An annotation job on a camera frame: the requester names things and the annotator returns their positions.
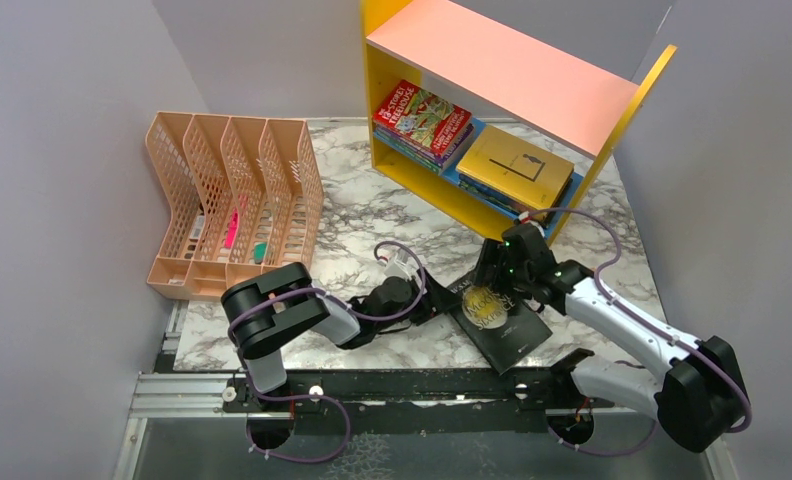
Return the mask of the Jane Eyre book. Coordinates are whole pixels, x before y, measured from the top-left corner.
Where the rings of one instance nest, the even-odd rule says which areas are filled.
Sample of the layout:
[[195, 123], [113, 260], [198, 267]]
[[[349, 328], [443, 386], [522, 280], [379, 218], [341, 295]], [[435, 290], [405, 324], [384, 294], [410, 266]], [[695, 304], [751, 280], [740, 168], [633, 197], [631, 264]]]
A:
[[566, 193], [567, 193], [567, 190], [569, 189], [569, 187], [570, 187], [570, 185], [571, 185], [571, 183], [572, 183], [572, 180], [573, 180], [573, 178], [570, 178], [570, 179], [568, 179], [568, 180], [567, 180], [567, 181], [564, 183], [564, 185], [561, 187], [561, 189], [559, 190], [559, 192], [558, 192], [557, 194], [552, 194], [552, 195], [549, 195], [549, 196], [547, 196], [547, 197], [545, 198], [545, 200], [546, 200], [546, 201], [548, 201], [548, 200], [552, 200], [552, 201], [553, 201], [553, 203], [552, 203], [552, 204], [548, 204], [547, 202], [546, 202], [546, 203], [543, 203], [543, 204], [541, 204], [541, 205], [537, 205], [537, 206], [535, 206], [535, 205], [525, 205], [525, 204], [521, 204], [521, 203], [520, 203], [520, 204], [521, 204], [521, 205], [524, 207], [524, 210], [525, 210], [525, 209], [529, 209], [529, 210], [537, 210], [537, 209], [542, 209], [542, 208], [557, 207], [557, 206], [559, 206], [559, 205], [560, 205], [560, 202], [563, 200], [564, 196], [566, 195]]

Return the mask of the black Moon and Sixpence book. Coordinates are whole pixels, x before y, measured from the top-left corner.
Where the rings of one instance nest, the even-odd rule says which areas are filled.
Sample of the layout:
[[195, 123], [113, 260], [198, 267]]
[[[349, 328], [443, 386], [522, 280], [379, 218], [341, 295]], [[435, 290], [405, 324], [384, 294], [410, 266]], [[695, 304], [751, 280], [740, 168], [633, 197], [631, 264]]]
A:
[[484, 359], [504, 374], [545, 343], [549, 326], [519, 297], [476, 287], [468, 273], [448, 289], [460, 298], [450, 315]]

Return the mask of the yellow hardcover book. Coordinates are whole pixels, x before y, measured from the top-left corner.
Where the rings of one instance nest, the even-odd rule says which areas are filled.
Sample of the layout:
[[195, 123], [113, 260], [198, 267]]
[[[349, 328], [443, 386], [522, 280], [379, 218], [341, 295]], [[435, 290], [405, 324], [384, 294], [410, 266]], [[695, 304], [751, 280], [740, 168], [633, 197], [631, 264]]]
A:
[[525, 205], [552, 204], [573, 178], [574, 164], [504, 130], [486, 126], [458, 162], [459, 177], [467, 176]]

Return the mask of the purple 52-storey treehouse book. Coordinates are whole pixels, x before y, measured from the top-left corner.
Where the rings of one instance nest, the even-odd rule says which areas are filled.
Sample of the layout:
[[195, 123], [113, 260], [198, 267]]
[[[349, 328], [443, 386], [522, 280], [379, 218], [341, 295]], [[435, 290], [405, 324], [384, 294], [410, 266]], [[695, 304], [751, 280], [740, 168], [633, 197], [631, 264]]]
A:
[[419, 147], [417, 148], [419, 148], [424, 153], [430, 154], [436, 160], [440, 161], [443, 164], [444, 170], [450, 163], [460, 159], [463, 155], [463, 152], [469, 148], [474, 136], [475, 127], [476, 125], [473, 122], [469, 123], [464, 132], [456, 138], [454, 145], [449, 147], [442, 155], [435, 155], [426, 152]]

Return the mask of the green 104-storey treehouse book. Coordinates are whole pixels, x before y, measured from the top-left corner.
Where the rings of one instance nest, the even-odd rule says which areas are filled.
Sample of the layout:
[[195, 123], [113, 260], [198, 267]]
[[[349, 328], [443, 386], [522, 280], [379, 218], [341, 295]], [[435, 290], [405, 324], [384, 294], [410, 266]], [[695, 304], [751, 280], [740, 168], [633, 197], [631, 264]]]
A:
[[373, 130], [373, 135], [376, 139], [383, 142], [390, 148], [398, 151], [405, 157], [413, 160], [414, 162], [426, 167], [435, 174], [440, 174], [443, 171], [443, 164], [432, 157], [430, 154], [424, 153], [419, 148], [411, 145], [409, 142], [400, 139], [398, 136], [389, 133], [386, 129], [376, 126]]

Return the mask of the red 13-storey treehouse book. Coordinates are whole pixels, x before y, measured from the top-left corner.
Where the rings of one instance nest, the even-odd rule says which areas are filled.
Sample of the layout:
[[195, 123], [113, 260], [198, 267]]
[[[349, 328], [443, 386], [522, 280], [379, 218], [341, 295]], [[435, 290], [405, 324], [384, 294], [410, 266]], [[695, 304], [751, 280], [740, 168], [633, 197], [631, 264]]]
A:
[[400, 80], [375, 109], [372, 121], [413, 146], [442, 155], [472, 122], [472, 113], [408, 80]]

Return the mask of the dark green Alice book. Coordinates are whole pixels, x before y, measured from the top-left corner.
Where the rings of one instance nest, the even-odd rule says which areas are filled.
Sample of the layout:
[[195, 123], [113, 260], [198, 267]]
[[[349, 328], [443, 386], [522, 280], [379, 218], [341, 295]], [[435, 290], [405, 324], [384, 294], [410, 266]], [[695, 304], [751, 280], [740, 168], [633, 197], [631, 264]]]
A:
[[459, 186], [489, 201], [493, 205], [504, 209], [506, 212], [509, 212], [514, 216], [520, 215], [524, 210], [524, 207], [520, 203], [508, 197], [506, 194], [469, 177], [460, 177]]

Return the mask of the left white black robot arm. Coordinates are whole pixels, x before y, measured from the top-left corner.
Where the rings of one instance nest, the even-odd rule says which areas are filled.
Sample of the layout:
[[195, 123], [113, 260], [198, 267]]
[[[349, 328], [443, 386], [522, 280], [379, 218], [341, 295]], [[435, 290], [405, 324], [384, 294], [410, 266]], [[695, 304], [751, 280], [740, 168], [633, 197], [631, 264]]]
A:
[[448, 313], [461, 297], [419, 268], [410, 279], [389, 276], [370, 293], [343, 302], [295, 262], [228, 288], [220, 303], [228, 337], [247, 372], [248, 396], [270, 411], [286, 397], [281, 349], [301, 334], [314, 332], [352, 350]]

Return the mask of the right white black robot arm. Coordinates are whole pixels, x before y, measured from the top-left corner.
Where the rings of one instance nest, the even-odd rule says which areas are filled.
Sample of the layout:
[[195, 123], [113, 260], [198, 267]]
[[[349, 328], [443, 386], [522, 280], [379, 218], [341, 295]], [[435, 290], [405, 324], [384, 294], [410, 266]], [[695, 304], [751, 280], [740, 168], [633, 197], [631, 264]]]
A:
[[579, 321], [637, 361], [632, 367], [594, 353], [576, 355], [549, 380], [557, 404], [572, 407], [585, 397], [619, 404], [694, 453], [747, 429], [753, 412], [734, 348], [657, 320], [607, 287], [600, 274], [576, 260], [557, 260], [539, 226], [527, 222], [499, 240], [484, 240], [474, 283]]

